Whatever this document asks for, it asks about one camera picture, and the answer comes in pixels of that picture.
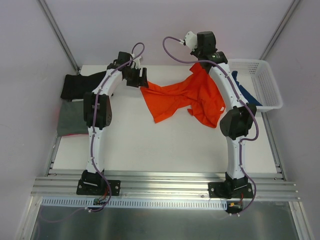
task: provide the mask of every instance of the metal sheet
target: metal sheet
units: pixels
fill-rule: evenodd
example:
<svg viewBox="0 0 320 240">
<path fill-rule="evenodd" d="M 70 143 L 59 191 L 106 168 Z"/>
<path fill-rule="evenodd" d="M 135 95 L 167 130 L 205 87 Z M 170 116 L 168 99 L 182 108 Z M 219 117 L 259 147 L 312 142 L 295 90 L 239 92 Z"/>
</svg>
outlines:
<svg viewBox="0 0 320 240">
<path fill-rule="evenodd" d="M 58 220 L 74 207 L 42 207 L 42 217 Z M 38 221 L 33 240 L 298 240 L 287 202 L 255 202 L 240 217 L 218 210 L 108 208 L 79 211 L 58 223 Z"/>
</svg>

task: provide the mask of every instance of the black mounting plate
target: black mounting plate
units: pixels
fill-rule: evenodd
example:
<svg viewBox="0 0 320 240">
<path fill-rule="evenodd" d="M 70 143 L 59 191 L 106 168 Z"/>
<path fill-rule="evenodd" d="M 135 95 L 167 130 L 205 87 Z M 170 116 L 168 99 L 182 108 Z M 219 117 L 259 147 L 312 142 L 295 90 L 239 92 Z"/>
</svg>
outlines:
<svg viewBox="0 0 320 240">
<path fill-rule="evenodd" d="M 111 187 L 111 195 L 112 196 L 119 196 L 120 195 L 120 188 L 121 188 L 121 181 L 120 180 L 108 180 L 110 187 Z M 105 194 L 104 189 L 100 189 L 88 184 L 84 184 L 83 180 L 80 179 L 78 182 L 78 186 L 76 188 L 77 195 L 93 195 L 93 196 L 103 196 Z"/>
<path fill-rule="evenodd" d="M 220 196 L 217 196 L 215 194 L 215 189 L 223 188 L 224 182 L 209 182 L 208 183 L 208 191 L 209 191 L 209 197 L 211 199 L 220 199 Z M 239 189 L 233 190 L 232 192 L 232 198 L 233 199 L 241 199 L 241 193 L 243 194 L 244 199 L 252 199 L 254 197 L 254 190 L 252 189 L 251 183 L 248 183 L 247 186 L 241 187 Z"/>
</svg>

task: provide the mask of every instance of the gray folded shirt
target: gray folded shirt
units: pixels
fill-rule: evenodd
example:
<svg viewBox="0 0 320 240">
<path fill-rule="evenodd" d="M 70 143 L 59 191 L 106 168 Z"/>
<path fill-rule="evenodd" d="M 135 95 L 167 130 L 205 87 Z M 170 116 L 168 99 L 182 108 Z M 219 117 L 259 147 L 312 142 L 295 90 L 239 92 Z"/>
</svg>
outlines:
<svg viewBox="0 0 320 240">
<path fill-rule="evenodd" d="M 58 137 L 88 134 L 88 127 L 84 120 L 84 101 L 63 101 L 59 114 Z"/>
</svg>

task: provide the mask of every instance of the plastic basket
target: plastic basket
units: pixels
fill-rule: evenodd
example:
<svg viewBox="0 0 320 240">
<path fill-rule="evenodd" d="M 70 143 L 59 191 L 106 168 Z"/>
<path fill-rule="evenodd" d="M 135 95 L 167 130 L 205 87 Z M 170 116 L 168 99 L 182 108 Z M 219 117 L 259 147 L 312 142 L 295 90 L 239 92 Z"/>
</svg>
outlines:
<svg viewBox="0 0 320 240">
<path fill-rule="evenodd" d="M 243 80 L 252 81 L 254 94 L 249 89 L 247 90 L 262 104 L 262 106 L 256 107 L 258 112 L 280 109 L 283 106 L 280 91 L 269 63 L 252 59 L 230 59 L 228 63 L 231 71 L 238 71 L 238 76 L 242 76 Z M 246 88 L 241 79 L 239 82 Z"/>
</svg>

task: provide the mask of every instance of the black cloth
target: black cloth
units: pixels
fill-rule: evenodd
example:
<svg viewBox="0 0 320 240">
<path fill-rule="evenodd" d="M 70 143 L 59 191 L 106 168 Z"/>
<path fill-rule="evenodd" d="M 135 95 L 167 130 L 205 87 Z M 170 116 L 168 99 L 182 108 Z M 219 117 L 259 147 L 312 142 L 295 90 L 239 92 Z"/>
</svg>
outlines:
<svg viewBox="0 0 320 240">
<path fill-rule="evenodd" d="M 104 79 L 106 71 L 98 72 L 90 76 L 65 75 L 61 98 L 63 100 L 84 99 L 86 92 L 91 93 Z"/>
</svg>

